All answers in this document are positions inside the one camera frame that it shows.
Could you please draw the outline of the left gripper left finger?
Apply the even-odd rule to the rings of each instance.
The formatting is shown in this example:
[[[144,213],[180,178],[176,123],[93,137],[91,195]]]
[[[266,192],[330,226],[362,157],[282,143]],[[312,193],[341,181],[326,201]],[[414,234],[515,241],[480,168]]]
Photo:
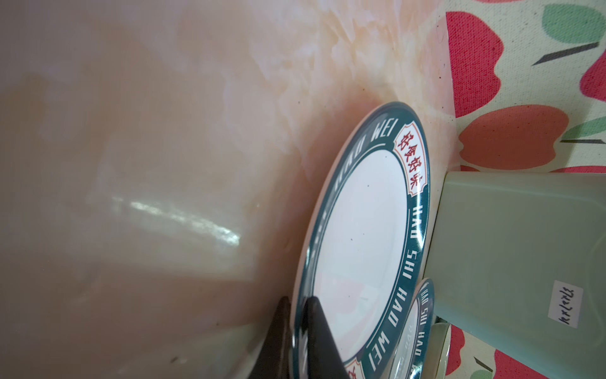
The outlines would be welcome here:
[[[290,300],[282,297],[248,379],[288,379],[290,350]]]

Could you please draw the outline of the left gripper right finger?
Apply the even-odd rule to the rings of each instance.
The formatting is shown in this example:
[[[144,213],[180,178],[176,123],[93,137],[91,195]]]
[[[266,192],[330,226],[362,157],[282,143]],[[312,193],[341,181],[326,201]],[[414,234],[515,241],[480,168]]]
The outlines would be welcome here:
[[[349,379],[320,300],[315,296],[306,300],[302,326],[308,337],[306,347],[308,377],[312,379]]]

